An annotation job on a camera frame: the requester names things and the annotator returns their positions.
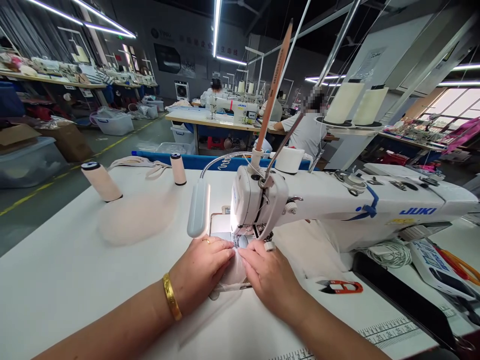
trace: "yellow floor line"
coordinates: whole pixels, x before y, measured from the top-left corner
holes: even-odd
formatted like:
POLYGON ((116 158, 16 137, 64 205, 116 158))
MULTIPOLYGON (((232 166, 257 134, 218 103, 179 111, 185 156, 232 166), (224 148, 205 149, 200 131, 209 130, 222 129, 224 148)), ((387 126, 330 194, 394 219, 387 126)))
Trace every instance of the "yellow floor line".
MULTIPOLYGON (((157 118, 156 120, 153 120, 147 124, 145 124, 144 126, 142 126, 141 128, 139 128, 138 130, 135 130, 133 132, 131 132, 130 134, 128 134, 127 136, 124 136, 122 137, 120 140, 118 140, 117 142, 113 143, 112 145, 110 146, 107 146, 106 148, 104 148, 102 151, 96 153, 95 155, 92 156, 91 159, 88 159, 87 161, 90 161, 92 160, 93 158, 97 158, 98 156, 102 155, 103 153, 105 153, 106 151, 112 149, 113 147, 117 146, 118 144, 120 144, 122 141, 124 141, 125 139, 128 139, 129 137, 131 137, 133 134, 136 134, 138 133, 140 130, 143 130, 145 129, 146 127, 152 125, 155 121, 159 120, 160 118, 157 118)), ((57 180, 61 179, 61 178, 64 178, 66 177, 68 174, 70 174, 73 170, 75 169, 78 169, 80 167, 80 165, 75 165, 75 166, 72 166, 70 169, 68 169, 67 172, 61 174, 61 175, 58 175, 58 176, 55 176, 53 178, 53 181, 52 182, 49 182, 49 183, 46 183, 42 186, 40 186, 38 189, 34 190, 33 192, 31 192, 30 194, 28 194, 27 196, 21 198, 20 200, 16 201, 13 203, 13 205, 7 207, 6 209, 2 210, 0 212, 0 217, 2 215, 5 215, 7 213, 9 213, 10 211, 12 211, 13 209, 15 209, 16 207, 20 206, 21 204, 23 204, 24 202, 26 202, 27 200, 30 200, 31 198, 33 198, 35 195, 37 195, 40 191, 50 187, 51 185, 53 185, 57 180)))

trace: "juki logo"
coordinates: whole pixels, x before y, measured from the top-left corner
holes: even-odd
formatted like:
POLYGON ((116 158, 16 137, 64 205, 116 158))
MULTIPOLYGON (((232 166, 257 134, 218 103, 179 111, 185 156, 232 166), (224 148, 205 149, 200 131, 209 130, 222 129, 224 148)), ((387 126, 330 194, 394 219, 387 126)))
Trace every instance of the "juki logo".
POLYGON ((400 211, 400 215, 432 215, 436 207, 411 207, 408 210, 400 211))

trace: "gold bracelet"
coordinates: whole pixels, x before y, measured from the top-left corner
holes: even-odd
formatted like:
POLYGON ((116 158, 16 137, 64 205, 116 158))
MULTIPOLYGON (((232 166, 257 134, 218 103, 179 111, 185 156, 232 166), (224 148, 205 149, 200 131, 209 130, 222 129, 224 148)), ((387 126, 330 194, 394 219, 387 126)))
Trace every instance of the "gold bracelet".
POLYGON ((182 313, 180 312, 179 304, 175 299, 174 289, 172 288, 170 274, 168 272, 163 275, 163 288, 165 289, 166 300, 168 302, 168 307, 170 308, 171 314, 175 318, 175 321, 180 321, 182 319, 182 313))

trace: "red stool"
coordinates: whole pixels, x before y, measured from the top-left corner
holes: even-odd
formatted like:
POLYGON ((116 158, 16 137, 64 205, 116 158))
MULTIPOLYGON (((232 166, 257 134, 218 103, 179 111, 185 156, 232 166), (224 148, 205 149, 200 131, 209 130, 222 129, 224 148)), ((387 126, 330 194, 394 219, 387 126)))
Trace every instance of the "red stool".
POLYGON ((380 159, 380 164, 389 164, 389 165, 400 165, 405 166, 409 157, 404 155, 389 153, 387 152, 383 157, 380 159))
POLYGON ((211 150, 211 149, 225 150, 224 142, 225 142, 224 138, 221 138, 221 137, 213 138, 212 136, 209 136, 207 141, 206 141, 206 147, 209 150, 211 150))

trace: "person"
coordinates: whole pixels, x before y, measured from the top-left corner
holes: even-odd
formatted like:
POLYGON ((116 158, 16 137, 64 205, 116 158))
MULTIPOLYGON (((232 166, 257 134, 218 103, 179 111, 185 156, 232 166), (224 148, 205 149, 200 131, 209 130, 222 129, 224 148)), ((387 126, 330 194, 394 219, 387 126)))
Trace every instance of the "person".
MULTIPOLYGON (((219 237, 193 239, 167 273, 171 287, 162 280, 153 283, 34 360, 138 359, 176 319, 187 317, 207 299, 236 256, 233 246, 219 237), (165 288, 171 288, 170 297, 165 288)), ((389 359, 315 301, 278 248, 267 252, 263 241, 256 240, 238 254, 261 302, 290 326, 316 359, 389 359)))
MULTIPOLYGON (((315 159, 319 151, 318 146, 327 135, 327 127, 321 122, 325 115, 325 109, 325 94, 320 92, 314 96, 312 103, 307 107, 306 114, 293 131, 288 146, 304 149, 306 154, 315 159)), ((276 123, 273 128, 289 132, 299 116, 300 112, 276 123)))
POLYGON ((210 88, 204 91, 203 94, 200 96, 200 105, 207 109, 210 109, 212 96, 223 99, 228 98, 228 94, 222 91, 222 82, 218 78, 211 79, 210 88))
MULTIPOLYGON (((284 92, 280 90, 278 92, 278 95, 276 96, 276 100, 275 100, 275 103, 273 104, 273 108, 271 109, 271 114, 270 114, 270 121, 272 122, 277 123, 280 120, 282 120, 283 109, 282 109, 282 104, 280 104, 279 102, 279 98, 282 97, 283 95, 284 95, 284 92)), ((269 102, 268 100, 265 101, 261 106, 260 111, 258 112, 258 115, 260 115, 261 117, 264 116, 265 114, 265 110, 267 109, 268 102, 269 102)))

